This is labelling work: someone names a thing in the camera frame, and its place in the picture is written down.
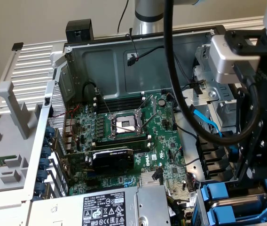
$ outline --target beige wall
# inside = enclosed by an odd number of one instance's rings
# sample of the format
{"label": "beige wall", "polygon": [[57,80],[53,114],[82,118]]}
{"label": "beige wall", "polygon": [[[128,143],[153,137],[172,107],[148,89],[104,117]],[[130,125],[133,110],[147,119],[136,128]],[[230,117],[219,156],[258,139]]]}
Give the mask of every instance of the beige wall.
{"label": "beige wall", "polygon": [[[91,18],[94,35],[117,32],[126,0],[0,0],[0,77],[15,42],[26,44],[64,40],[69,20]],[[174,25],[261,16],[267,0],[206,0],[197,6],[177,6]],[[120,31],[133,25],[130,0]]]}

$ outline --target power supply label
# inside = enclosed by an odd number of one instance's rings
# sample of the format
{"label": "power supply label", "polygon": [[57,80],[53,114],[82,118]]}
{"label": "power supply label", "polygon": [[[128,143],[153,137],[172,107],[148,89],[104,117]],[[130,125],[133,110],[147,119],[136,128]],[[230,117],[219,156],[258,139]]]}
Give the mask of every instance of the power supply label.
{"label": "power supply label", "polygon": [[125,193],[84,198],[82,226],[126,226]]}

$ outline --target black cable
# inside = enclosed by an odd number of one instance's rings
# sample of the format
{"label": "black cable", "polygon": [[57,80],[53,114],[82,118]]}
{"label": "black cable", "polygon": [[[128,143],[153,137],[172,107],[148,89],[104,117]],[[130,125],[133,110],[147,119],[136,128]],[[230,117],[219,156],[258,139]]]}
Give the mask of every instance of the black cable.
{"label": "black cable", "polygon": [[252,105],[253,111],[251,120],[246,126],[246,128],[238,135],[234,135],[231,137],[219,137],[211,134],[206,131],[194,118],[194,115],[189,110],[189,107],[184,100],[180,83],[177,77],[174,57],[173,57],[173,36],[172,36],[172,22],[173,22],[173,1],[165,0],[165,9],[164,9],[164,45],[165,45],[165,54],[168,63],[170,81],[173,89],[173,93],[175,95],[176,101],[180,107],[180,110],[186,117],[187,121],[190,123],[195,132],[200,135],[205,140],[218,144],[218,145],[233,145],[241,142],[246,139],[253,129],[258,125],[259,122],[259,111],[260,111],[260,103],[259,103],[259,95],[257,88],[252,82],[249,85],[249,92],[252,97]]}
{"label": "black cable", "polygon": [[188,76],[186,75],[184,69],[181,67],[180,61],[179,61],[179,59],[177,58],[175,52],[173,52],[173,55],[174,55],[175,61],[176,61],[177,65],[178,65],[178,67],[179,67],[179,69],[180,69],[182,75],[185,77],[185,79],[187,80],[187,82],[190,83],[190,79],[189,79]]}
{"label": "black cable", "polygon": [[130,40],[132,41],[132,43],[133,43],[133,47],[134,47],[134,50],[135,50],[135,53],[136,53],[136,55],[137,55],[137,57],[135,57],[136,58],[136,61],[137,61],[137,58],[139,58],[139,55],[138,55],[138,51],[137,51],[137,48],[135,47],[135,43],[134,43],[134,41],[133,41],[133,39],[132,39],[132,36],[130,35],[130,34],[126,34],[125,35],[125,37],[129,37],[130,38]]}
{"label": "black cable", "polygon": [[142,58],[142,57],[144,57],[144,56],[147,56],[149,53],[152,53],[153,51],[155,51],[155,50],[157,50],[157,49],[159,49],[159,48],[164,48],[164,46],[157,46],[157,47],[154,47],[153,49],[151,49],[151,50],[149,50],[149,51],[147,51],[147,52],[141,54],[141,55],[139,56],[139,59]]}
{"label": "black cable", "polygon": [[193,133],[191,133],[191,132],[189,132],[189,131],[183,129],[182,127],[180,127],[180,126],[176,123],[176,121],[175,121],[175,116],[174,116],[174,112],[173,112],[175,101],[176,101],[176,99],[173,100],[173,102],[172,102],[172,107],[171,107],[171,116],[172,116],[172,121],[173,121],[174,125],[175,125],[177,128],[179,128],[181,131],[183,131],[183,132],[185,132],[185,133],[191,135],[192,137],[195,138],[195,140],[197,140],[198,138],[197,138],[196,135],[194,135]]}
{"label": "black cable", "polygon": [[124,13],[125,13],[125,11],[126,11],[126,9],[127,9],[128,2],[129,2],[129,0],[127,0],[126,5],[125,5],[125,8],[124,8],[124,10],[123,10],[123,13],[122,13],[122,15],[121,15],[121,18],[120,18],[120,20],[119,20],[117,33],[119,33],[120,24],[121,24],[121,21],[122,21],[122,19],[123,19]]}
{"label": "black cable", "polygon": [[176,201],[176,202],[190,202],[189,200],[185,200],[185,199],[175,199],[174,201]]}
{"label": "black cable", "polygon": [[184,164],[184,165],[177,164],[177,163],[175,163],[175,157],[176,157],[176,155],[177,155],[177,153],[178,153],[179,151],[180,151],[180,149],[177,150],[176,153],[175,153],[174,156],[173,156],[173,163],[174,163],[174,165],[176,165],[176,166],[179,166],[179,167],[186,167],[186,166],[188,166],[188,165],[194,163],[195,161],[199,160],[199,158],[196,158],[196,159],[194,159],[194,160],[192,160],[192,161],[190,161],[190,162],[188,162],[188,163],[186,163],[186,164]]}
{"label": "black cable", "polygon": [[86,83],[84,83],[83,86],[82,86],[82,100],[83,100],[83,97],[84,97],[84,94],[85,94],[85,88],[89,84],[93,85],[94,88],[97,88],[96,84],[94,82],[92,82],[92,81],[87,81]]}
{"label": "black cable", "polygon": [[[145,52],[145,53],[143,53],[143,54],[141,54],[141,55],[138,55],[138,51],[137,51],[137,49],[136,49],[136,47],[135,47],[135,43],[134,43],[134,41],[133,41],[131,35],[130,35],[130,34],[126,34],[126,36],[129,36],[130,40],[131,40],[132,43],[133,43],[133,47],[134,47],[134,49],[135,49],[135,52],[136,52],[136,54],[137,54],[137,57],[132,56],[130,59],[128,59],[128,61],[127,61],[127,66],[132,66],[132,65],[134,65],[134,63],[135,63],[136,61],[138,61],[140,58],[142,58],[142,57],[144,57],[144,56],[147,56],[148,54],[152,53],[153,51],[155,51],[155,50],[157,50],[157,49],[159,49],[159,48],[165,48],[164,46],[157,46],[157,47],[154,47],[154,48],[152,48],[151,50],[149,50],[149,51],[147,51],[147,52]],[[173,54],[174,54],[174,58],[175,58],[175,60],[176,60],[176,63],[177,63],[177,65],[178,65],[178,67],[179,67],[179,69],[180,69],[182,75],[185,77],[185,79],[187,80],[187,82],[190,83],[190,79],[189,79],[189,77],[187,76],[187,74],[185,73],[185,71],[183,70],[183,68],[182,68],[182,66],[181,66],[181,63],[180,63],[178,57],[176,56],[175,52],[173,52]]]}

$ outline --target green circuit board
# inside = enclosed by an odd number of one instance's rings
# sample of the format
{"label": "green circuit board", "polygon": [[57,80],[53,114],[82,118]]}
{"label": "green circuit board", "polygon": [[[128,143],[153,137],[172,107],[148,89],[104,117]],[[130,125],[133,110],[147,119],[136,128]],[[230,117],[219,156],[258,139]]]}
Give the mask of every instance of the green circuit board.
{"label": "green circuit board", "polygon": [[[70,153],[66,155],[74,171],[74,185],[70,187],[69,195],[84,194],[110,187],[139,186],[142,173],[155,172],[158,167],[161,167],[164,171],[164,185],[168,188],[170,195],[177,199],[188,199],[188,190],[182,189],[182,183],[186,180],[185,169],[174,165],[168,154],[169,150],[172,154],[175,154],[182,146],[177,129],[173,130],[172,102],[167,102],[166,94],[162,95],[160,92],[148,93],[144,97],[147,98],[150,95],[153,95],[152,100],[155,103],[149,100],[141,111],[142,121],[145,123],[153,115],[153,104],[156,105],[156,116],[149,121],[145,128],[145,131],[151,135],[151,140],[133,143],[124,142],[94,149],[92,148],[93,141],[96,140],[100,143],[111,140],[111,121],[108,118],[110,114],[94,114],[92,105],[82,105],[74,113],[72,117],[80,124],[77,127],[76,136],[81,137],[83,135],[84,142],[80,143],[79,147],[73,142]],[[159,100],[165,100],[164,107],[158,105]],[[125,111],[122,116],[130,115],[131,112]],[[128,136],[129,134],[122,134],[118,138]],[[134,168],[126,173],[118,172],[113,175],[105,175],[97,174],[91,169],[85,168],[83,162],[87,153],[94,153],[106,148],[122,147],[139,150],[134,154]],[[176,156],[175,161],[184,164],[184,159],[180,153]]]}

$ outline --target screw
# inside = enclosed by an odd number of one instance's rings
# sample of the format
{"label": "screw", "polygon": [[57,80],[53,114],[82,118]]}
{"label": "screw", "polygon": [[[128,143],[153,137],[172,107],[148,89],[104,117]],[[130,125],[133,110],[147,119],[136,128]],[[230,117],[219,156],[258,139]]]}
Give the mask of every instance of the screw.
{"label": "screw", "polygon": [[252,171],[250,168],[247,168],[246,170],[246,175],[249,179],[253,179]]}
{"label": "screw", "polygon": [[215,96],[216,96],[216,93],[214,91],[209,92],[209,97],[215,97]]}

